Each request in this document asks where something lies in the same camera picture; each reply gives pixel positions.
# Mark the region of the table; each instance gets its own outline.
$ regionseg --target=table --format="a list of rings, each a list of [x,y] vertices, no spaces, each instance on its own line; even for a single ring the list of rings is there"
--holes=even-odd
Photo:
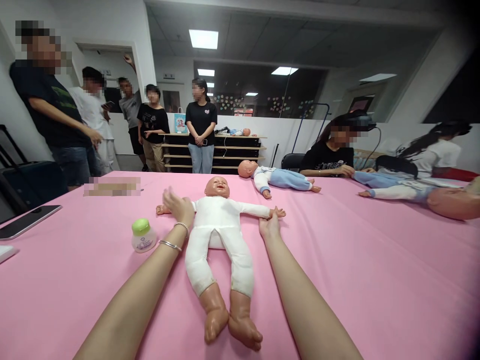
[[[0,358],[71,359],[120,286],[149,256],[131,246],[131,224],[148,218],[160,237],[175,223],[155,216],[162,190],[196,200],[211,175],[115,171],[138,176],[141,196],[84,197],[6,245],[20,252],[0,264]],[[282,236],[367,360],[463,359],[480,320],[479,221],[440,217],[415,204],[367,199],[352,180],[318,178],[322,192],[272,189],[264,199],[250,179],[226,175],[234,200],[287,211]],[[205,314],[181,257],[165,286],[138,359],[298,359],[258,220],[241,218],[255,266],[251,317],[260,353],[225,329],[204,343]],[[229,306],[230,261],[209,262]]]

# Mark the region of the ceiling light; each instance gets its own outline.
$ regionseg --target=ceiling light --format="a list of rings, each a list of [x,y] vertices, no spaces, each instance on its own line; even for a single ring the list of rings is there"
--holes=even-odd
[[[375,81],[390,79],[390,78],[393,78],[394,76],[397,76],[397,74],[377,74],[377,75],[373,75],[373,76],[361,79],[360,81],[362,81],[362,82],[375,82]]]
[[[298,69],[296,67],[285,67],[280,66],[277,70],[272,72],[272,75],[291,75],[296,72]]]
[[[200,76],[215,76],[215,70],[198,69],[198,75],[200,75]]]
[[[218,31],[188,30],[191,46],[198,49],[217,49],[219,44]]]

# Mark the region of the white bottle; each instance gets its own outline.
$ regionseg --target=white bottle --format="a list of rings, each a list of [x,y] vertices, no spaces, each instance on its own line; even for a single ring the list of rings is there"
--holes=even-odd
[[[137,253],[147,252],[157,243],[157,234],[150,227],[147,219],[141,218],[135,221],[131,226],[131,230],[133,231],[131,245]]]

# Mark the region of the shelf unit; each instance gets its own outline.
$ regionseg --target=shelf unit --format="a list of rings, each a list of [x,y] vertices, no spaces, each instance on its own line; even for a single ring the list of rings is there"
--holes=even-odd
[[[215,135],[212,174],[237,174],[237,168],[243,160],[258,161],[265,159],[260,150],[266,150],[260,139],[266,137]],[[188,134],[171,133],[165,135],[164,147],[167,164],[165,167],[176,173],[192,172]]]

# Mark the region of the bangle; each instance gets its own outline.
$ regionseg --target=bangle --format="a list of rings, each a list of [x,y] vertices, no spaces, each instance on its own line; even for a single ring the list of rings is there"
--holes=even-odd
[[[172,243],[170,243],[170,242],[168,242],[168,241],[160,240],[158,243],[159,243],[159,244],[165,244],[165,245],[167,245],[167,246],[169,246],[169,247],[171,247],[171,248],[173,248],[173,249],[175,249],[175,250],[178,250],[179,253],[182,252],[182,248],[181,248],[181,247],[178,247],[177,245],[173,245]]]
[[[183,222],[176,222],[175,225],[182,225],[185,229],[186,229],[186,235],[185,237],[188,238],[189,236],[189,227],[187,225],[185,225]]]

